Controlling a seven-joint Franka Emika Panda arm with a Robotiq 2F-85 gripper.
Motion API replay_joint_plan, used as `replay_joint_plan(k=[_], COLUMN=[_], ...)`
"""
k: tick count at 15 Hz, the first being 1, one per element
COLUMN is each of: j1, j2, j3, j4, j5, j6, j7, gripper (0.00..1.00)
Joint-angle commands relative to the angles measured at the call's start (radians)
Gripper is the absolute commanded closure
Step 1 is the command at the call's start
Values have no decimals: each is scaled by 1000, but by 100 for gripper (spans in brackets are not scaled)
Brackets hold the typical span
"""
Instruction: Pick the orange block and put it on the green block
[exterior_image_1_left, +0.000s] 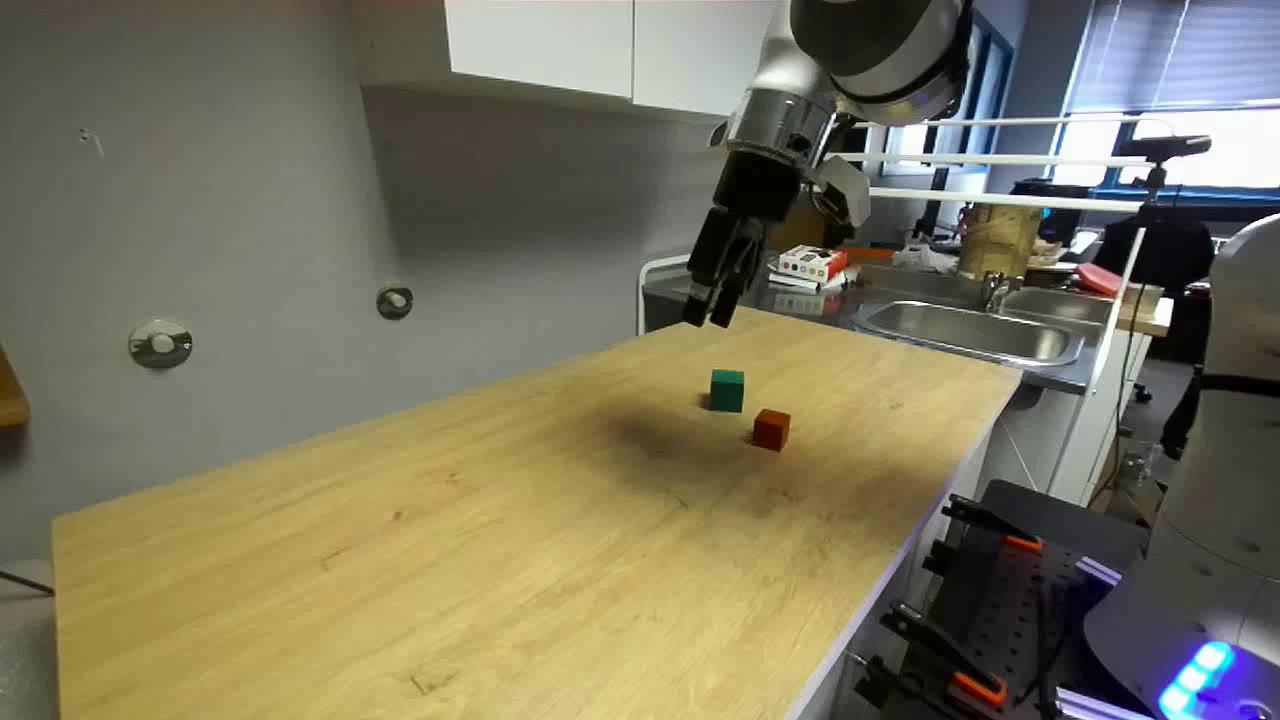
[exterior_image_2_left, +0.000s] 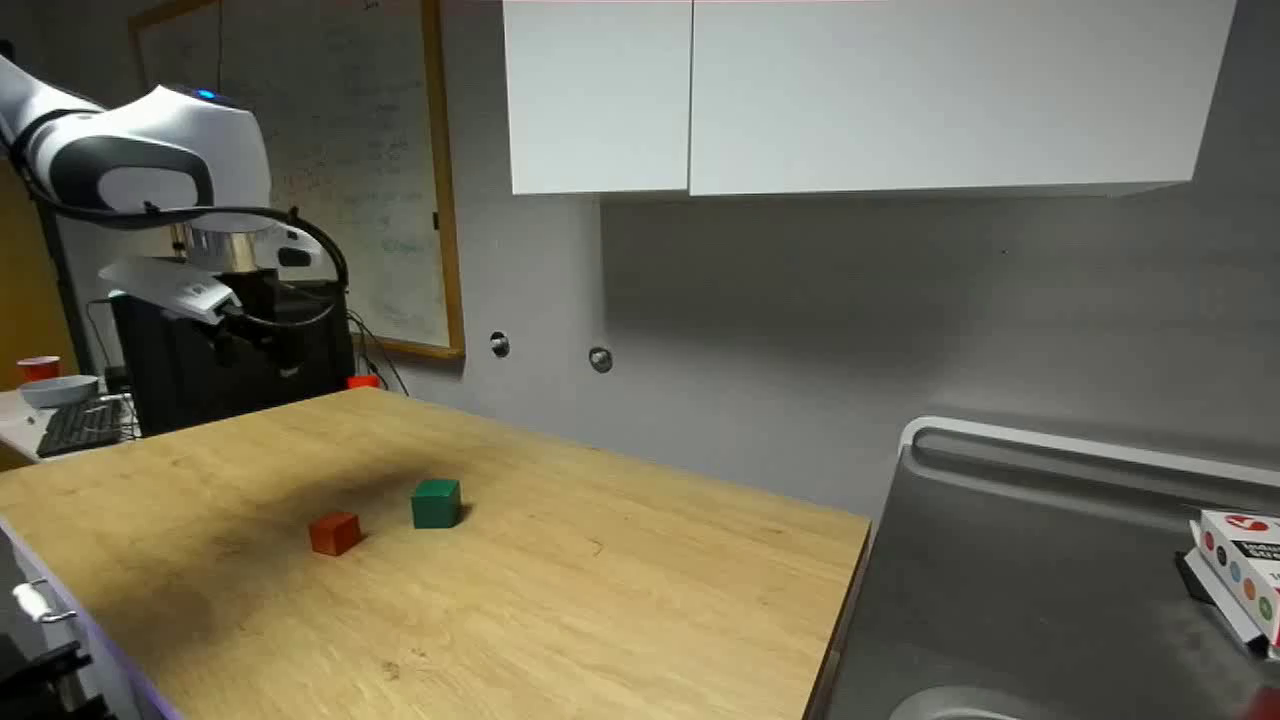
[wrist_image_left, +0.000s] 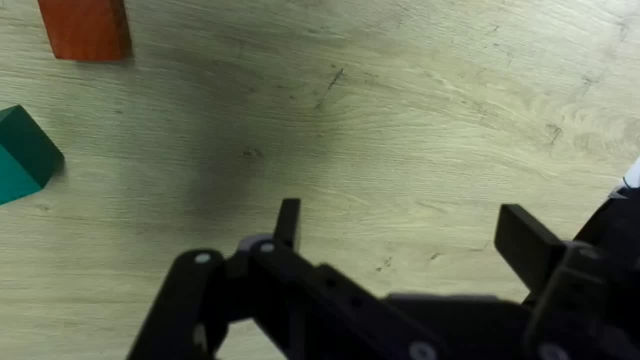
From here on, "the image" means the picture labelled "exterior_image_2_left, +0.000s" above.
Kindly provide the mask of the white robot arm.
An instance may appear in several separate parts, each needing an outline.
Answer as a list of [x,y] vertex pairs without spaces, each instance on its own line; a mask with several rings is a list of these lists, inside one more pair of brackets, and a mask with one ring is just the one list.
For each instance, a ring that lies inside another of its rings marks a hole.
[[249,106],[152,84],[93,105],[0,61],[0,141],[27,197],[101,227],[179,227],[200,265],[246,245],[266,265],[309,268],[319,233],[274,204],[261,119]]

